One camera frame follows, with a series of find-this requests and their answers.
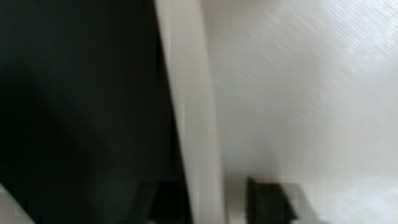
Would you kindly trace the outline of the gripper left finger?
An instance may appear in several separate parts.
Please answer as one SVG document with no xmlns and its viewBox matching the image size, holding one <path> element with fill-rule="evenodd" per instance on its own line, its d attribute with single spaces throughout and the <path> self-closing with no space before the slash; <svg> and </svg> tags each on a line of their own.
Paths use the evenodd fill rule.
<svg viewBox="0 0 398 224">
<path fill-rule="evenodd" d="M 141 185 L 134 202 L 134 224 L 193 224 L 187 186 L 180 181 Z"/>
</svg>

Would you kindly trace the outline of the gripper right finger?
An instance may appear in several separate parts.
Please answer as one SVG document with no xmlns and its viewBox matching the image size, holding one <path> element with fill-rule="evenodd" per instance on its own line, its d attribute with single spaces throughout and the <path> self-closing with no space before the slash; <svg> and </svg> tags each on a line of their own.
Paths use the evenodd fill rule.
<svg viewBox="0 0 398 224">
<path fill-rule="evenodd" d="M 246 197 L 248 224 L 292 224 L 297 213 L 281 185 L 249 178 Z"/>
</svg>

